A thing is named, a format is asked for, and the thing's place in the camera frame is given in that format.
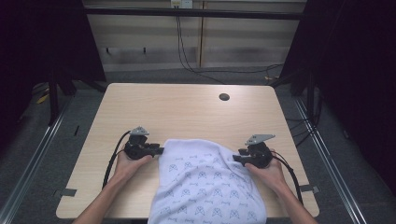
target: metal frame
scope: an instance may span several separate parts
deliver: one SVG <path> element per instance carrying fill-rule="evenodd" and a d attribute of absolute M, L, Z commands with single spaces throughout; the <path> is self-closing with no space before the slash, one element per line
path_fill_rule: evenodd
<path fill-rule="evenodd" d="M 347 183 L 344 178 L 341 176 L 340 171 L 338 170 L 337 165 L 332 159 L 332 155 L 330 154 L 329 149 L 327 149 L 326 144 L 321 138 L 319 132 L 316 128 L 311 124 L 309 117 L 306 115 L 306 108 L 301 98 L 296 99 L 295 101 L 297 108 L 300 112 L 301 117 L 304 119 L 304 123 L 309 132 L 311 132 L 311 138 L 314 141 L 315 146 L 317 147 L 318 153 L 323 160 L 323 163 L 329 172 L 330 178 L 335 185 L 338 193 L 340 194 L 341 200 L 346 207 L 350 217 L 352 218 L 353 223 L 355 224 L 367 224 L 366 219 L 364 218 L 363 212 L 359 207 L 359 204 L 355 200 L 352 192 L 349 190 Z"/>

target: metal bracket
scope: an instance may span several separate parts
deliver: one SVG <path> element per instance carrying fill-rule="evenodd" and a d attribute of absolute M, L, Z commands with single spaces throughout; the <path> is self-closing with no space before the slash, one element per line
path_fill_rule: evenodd
<path fill-rule="evenodd" d="M 62 198 L 62 196 L 74 197 L 76 192 L 76 189 L 57 189 L 52 196 L 55 198 Z"/>
<path fill-rule="evenodd" d="M 130 135 L 149 135 L 149 132 L 146 131 L 142 126 L 139 126 L 129 132 Z"/>
<path fill-rule="evenodd" d="M 253 134 L 245 143 L 245 146 L 256 145 L 268 139 L 274 138 L 274 134 Z"/>

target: white towel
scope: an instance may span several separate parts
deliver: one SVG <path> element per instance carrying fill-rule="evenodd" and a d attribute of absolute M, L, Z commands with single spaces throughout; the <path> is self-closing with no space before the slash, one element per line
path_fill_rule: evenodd
<path fill-rule="evenodd" d="M 206 140 L 166 141 L 148 223 L 265 223 L 262 197 L 233 154 Z"/>

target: wire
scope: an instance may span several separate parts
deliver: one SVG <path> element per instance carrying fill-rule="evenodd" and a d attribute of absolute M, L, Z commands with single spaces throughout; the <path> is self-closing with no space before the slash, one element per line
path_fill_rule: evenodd
<path fill-rule="evenodd" d="M 289 130 L 293 130 L 295 128 L 297 128 L 298 126 L 302 125 L 304 123 L 304 121 L 300 121 L 298 124 L 294 125 L 293 127 L 289 128 Z"/>
<path fill-rule="evenodd" d="M 288 162 L 286 161 L 286 159 L 283 158 L 282 155 L 280 155 L 279 153 L 277 153 L 276 151 L 273 151 L 273 150 L 271 150 L 271 152 L 274 152 L 276 155 L 280 156 L 280 158 L 282 158 L 282 160 L 283 160 L 287 165 L 289 165 Z"/>
<path fill-rule="evenodd" d="M 183 51 L 183 56 L 184 56 L 184 60 L 187 64 L 187 66 L 183 63 L 182 59 L 181 59 L 181 53 L 180 53 L 180 43 L 181 43 L 181 49 Z M 184 50 L 184 42 L 183 42 L 183 36 L 181 33 L 181 22 L 180 22 L 180 17 L 177 17 L 177 51 L 178 51 L 178 58 L 180 60 L 181 65 L 184 67 L 184 69 L 186 69 L 189 72 L 193 72 L 194 74 L 200 76 L 200 77 L 206 77 L 206 78 L 210 78 L 214 81 L 217 81 L 218 83 L 224 84 L 224 82 L 215 79 L 213 77 L 208 77 L 208 76 L 204 76 L 202 75 L 202 73 L 237 73 L 237 74 L 253 74 L 253 73 L 262 73 L 265 72 L 267 74 L 267 83 L 265 85 L 268 85 L 269 83 L 269 70 L 275 69 L 279 66 L 282 66 L 283 63 L 279 63 L 279 64 L 271 64 L 267 67 L 265 67 L 265 69 L 262 70 L 257 70 L 257 71 L 229 71 L 229 70 L 210 70 L 210 71 L 196 71 L 194 70 L 190 64 L 189 61 L 187 60 L 187 55 L 186 55 L 186 51 Z"/>
<path fill-rule="evenodd" d="M 290 173 L 290 175 L 291 175 L 291 178 L 293 179 L 294 187 L 296 188 L 297 198 L 298 198 L 298 200 L 300 201 L 300 203 L 301 203 L 302 205 L 304 205 L 304 203 L 303 203 L 303 197 L 302 197 L 301 191 L 300 191 L 300 184 L 298 183 L 297 176 L 296 176 L 296 174 L 294 173 L 293 169 L 292 169 L 292 168 L 289 166 L 289 164 L 286 162 L 286 160 L 285 160 L 282 156 L 280 156 L 280 157 L 281 157 L 283 160 L 281 160 L 281 159 L 278 158 L 278 157 L 273 157 L 273 158 L 276 159 L 276 160 L 278 160 L 278 161 L 280 161 L 280 162 L 282 162 L 283 165 L 285 165 L 285 167 L 288 169 L 288 171 L 289 171 L 289 173 Z"/>
<path fill-rule="evenodd" d="M 108 162 L 108 166 L 106 169 L 106 174 L 105 174 L 105 178 L 103 180 L 103 186 L 102 189 L 105 187 L 105 185 L 107 184 L 107 180 L 108 180 L 108 176 L 110 175 L 110 171 L 111 171 L 111 167 L 113 166 L 114 160 L 117 158 L 117 155 L 120 153 L 117 153 L 117 150 L 119 149 L 119 146 L 122 142 L 122 139 L 129 133 L 130 131 L 126 132 L 125 134 L 122 135 L 122 137 L 120 138 L 119 142 L 117 143 L 116 148 L 114 149 L 113 155 L 111 155 L 111 159 Z"/>
<path fill-rule="evenodd" d="M 312 127 L 311 131 L 309 131 L 309 133 L 300 142 L 298 142 L 296 144 L 296 147 L 298 147 L 300 144 L 302 144 L 309 137 L 309 135 L 311 133 L 313 133 L 317 129 L 318 124 L 319 124 L 319 120 L 320 120 L 322 104 L 323 104 L 323 95 L 321 94 L 321 91 L 319 91 L 319 99 L 318 99 L 318 104 L 317 104 L 317 114 L 313 117 L 313 120 L 312 120 L 312 126 L 313 127 Z M 291 120 L 291 121 L 299 121 L 299 120 L 309 121 L 311 119 L 308 118 L 308 119 L 287 119 L 287 120 Z M 293 135 L 292 137 L 299 136 L 299 135 L 301 135 L 303 133 L 297 133 L 297 134 Z"/>
<path fill-rule="evenodd" d="M 309 132 L 299 143 L 297 143 L 296 147 L 298 147 L 301 143 L 303 143 L 306 140 L 306 138 L 308 138 L 308 136 L 315 131 L 315 129 L 313 129 L 311 132 Z"/>
<path fill-rule="evenodd" d="M 218 83 L 220 83 L 220 84 L 225 85 L 224 82 L 222 82 L 222 81 L 220 81 L 220 80 L 218 80 L 218 79 L 215 79 L 215 78 L 213 78 L 213 77 L 208 77 L 208 76 L 202 75 L 202 74 L 200 74 L 200 73 L 198 73 L 198 72 L 195 72 L 195 71 L 192 69 L 192 67 L 191 67 L 190 64 L 189 64 L 189 61 L 187 60 L 186 51 L 184 50 L 183 37 L 182 37 L 182 34 L 181 34 L 180 17 L 176 17 L 176 20 L 177 20 L 177 51 L 178 51 L 178 58 L 180 59 L 180 63 L 181 63 L 181 65 L 183 65 L 184 69 L 186 69 L 186 70 L 189 71 L 189 72 L 193 72 L 194 74 L 196 74 L 196 75 L 198 75 L 198 76 L 200 76 L 200 77 L 206 77 L 206 78 L 212 79 L 212 80 L 214 80 L 214 81 L 216 81 L 216 82 L 218 82 Z M 183 61 L 181 60 L 181 55 L 180 55 L 180 42 L 181 42 L 181 47 L 182 47 L 182 49 L 183 49 L 184 59 L 185 59 L 186 64 L 187 64 L 187 66 L 188 66 L 189 68 L 187 68 L 186 65 L 184 65 Z"/>
<path fill-rule="evenodd" d="M 312 130 L 309 132 L 309 133 L 312 133 L 315 129 L 316 129 L 317 127 L 313 127 L 312 128 Z M 297 133 L 297 134 L 295 134 L 295 135 L 293 135 L 292 137 L 297 137 L 297 136 L 300 136 L 300 135 L 302 135 L 302 134 L 304 134 L 304 133 L 306 133 L 306 131 L 308 131 L 308 130 L 304 130 L 303 132 L 301 132 L 301 133 Z"/>

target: black cable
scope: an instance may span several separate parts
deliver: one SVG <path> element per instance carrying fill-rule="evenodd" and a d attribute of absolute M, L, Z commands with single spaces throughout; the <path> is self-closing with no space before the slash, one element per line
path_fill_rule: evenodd
<path fill-rule="evenodd" d="M 286 161 L 286 159 L 283 158 L 282 155 L 280 155 L 279 153 L 277 153 L 277 152 L 275 152 L 275 151 L 271 151 L 271 152 L 274 152 L 276 155 L 280 156 L 280 158 L 282 158 L 282 160 L 283 160 L 287 165 L 289 165 L 288 162 Z"/>
<path fill-rule="evenodd" d="M 182 48 L 182 51 L 183 51 L 183 54 L 184 54 L 184 59 L 185 59 L 186 64 L 187 64 L 188 67 L 186 67 L 186 65 L 182 62 L 181 55 L 180 55 L 180 43 L 181 43 L 181 48 Z M 185 50 L 184 50 L 184 42 L 183 42 L 183 37 L 182 37 L 182 34 L 181 34 L 180 17 L 177 17 L 177 50 L 178 50 L 178 58 L 179 58 L 179 60 L 180 60 L 181 65 L 184 67 L 184 69 L 186 69 L 186 70 L 189 71 L 189 72 L 193 72 L 194 74 L 196 74 L 196 75 L 198 75 L 198 76 L 207 77 L 207 78 L 210 78 L 210 79 L 212 79 L 212 80 L 215 80 L 215 81 L 217 81 L 217 82 L 219 82 L 219 83 L 221 83 L 221 84 L 225 84 L 225 83 L 223 83 L 223 82 L 221 82 L 221 81 L 219 81 L 219 80 L 217 80 L 217 79 L 215 79 L 215 78 L 213 78 L 213 77 L 204 76 L 204 75 L 202 75 L 202 73 L 239 73 L 239 74 L 252 74 L 252 73 L 266 72 L 266 73 L 267 73 L 267 76 L 269 77 L 269 74 L 268 74 L 268 71 L 269 71 L 269 70 L 274 69 L 274 68 L 277 68 L 277 67 L 283 65 L 283 63 L 271 64 L 271 65 L 267 66 L 265 69 L 263 69 L 263 70 L 257 70 L 257 71 L 226 71 L 226 70 L 195 71 L 195 70 L 190 66 L 189 61 L 187 60 L 186 52 L 185 52 Z"/>
<path fill-rule="evenodd" d="M 302 125 L 304 123 L 304 121 L 300 121 L 298 124 L 294 125 L 293 127 L 289 128 L 289 130 L 293 130 L 295 128 L 297 128 L 298 126 Z"/>
<path fill-rule="evenodd" d="M 288 171 L 289 171 L 289 173 L 290 173 L 290 175 L 291 175 L 291 178 L 293 179 L 294 187 L 296 188 L 297 198 L 298 198 L 298 200 L 300 201 L 300 203 L 301 203 L 302 205 L 304 205 L 304 203 L 303 203 L 303 197 L 302 197 L 301 191 L 300 191 L 300 184 L 298 183 L 297 176 L 296 176 L 296 174 L 294 173 L 293 169 L 286 163 L 286 161 L 282 161 L 282 160 L 281 160 L 280 158 L 278 158 L 278 157 L 273 157 L 273 158 L 276 159 L 276 160 L 278 160 L 278 161 L 280 161 L 280 162 L 282 162 L 283 165 L 285 165 L 286 168 L 288 169 Z"/>
<path fill-rule="evenodd" d="M 309 132 L 309 133 L 312 133 L 315 129 L 316 129 L 317 127 L 313 127 L 312 128 L 312 130 Z M 304 134 L 304 133 L 306 133 L 306 131 L 308 131 L 308 130 L 304 130 L 303 132 L 301 132 L 301 133 L 297 133 L 297 134 L 295 134 L 295 135 L 293 135 L 292 137 L 297 137 L 297 136 L 300 136 L 300 135 L 302 135 L 302 134 Z"/>
<path fill-rule="evenodd" d="M 218 79 L 215 79 L 215 78 L 213 78 L 213 77 L 204 76 L 204 75 L 202 75 L 202 74 L 200 74 L 200 73 L 198 73 L 198 72 L 195 72 L 195 71 L 192 69 L 192 67 L 191 67 L 190 64 L 189 64 L 189 61 L 187 60 L 186 51 L 184 50 L 183 37 L 182 37 L 182 35 L 181 35 L 180 17 L 176 17 L 176 20 L 177 20 L 177 51 L 178 51 L 178 58 L 180 59 L 180 63 L 181 63 L 181 65 L 184 67 L 184 69 L 186 69 L 186 70 L 189 71 L 189 72 L 193 72 L 195 75 L 198 75 L 198 76 L 200 76 L 200 77 L 206 77 L 206 78 L 212 79 L 212 80 L 214 80 L 214 81 L 216 81 L 216 82 L 218 82 L 218 83 L 220 83 L 220 84 L 225 85 L 224 82 L 222 82 L 222 81 L 220 81 L 220 80 L 218 80 Z M 187 64 L 187 66 L 188 66 L 189 68 L 187 68 L 186 65 L 184 65 L 183 61 L 181 60 L 181 55 L 180 55 L 180 42 L 181 42 L 181 47 L 182 47 L 182 50 L 183 50 L 183 54 L 184 54 L 184 58 L 185 58 L 186 64 Z"/>
<path fill-rule="evenodd" d="M 299 143 L 296 144 L 296 147 L 298 147 L 303 141 L 305 141 L 305 140 L 309 137 L 309 135 L 310 135 L 312 132 L 314 132 L 314 131 L 315 131 L 315 129 L 312 130 L 311 132 L 309 132 Z"/>
<path fill-rule="evenodd" d="M 125 134 L 122 135 L 122 137 L 120 138 L 120 141 L 117 143 L 116 148 L 114 149 L 113 155 L 111 155 L 111 159 L 108 162 L 108 166 L 106 169 L 106 174 L 105 174 L 105 179 L 103 180 L 103 186 L 102 189 L 105 187 L 105 185 L 107 184 L 107 180 L 108 180 L 108 176 L 110 175 L 110 171 L 111 171 L 111 167 L 113 166 L 114 160 L 117 158 L 117 150 L 119 149 L 119 146 L 122 142 L 122 139 L 129 133 L 130 131 L 126 132 Z"/>

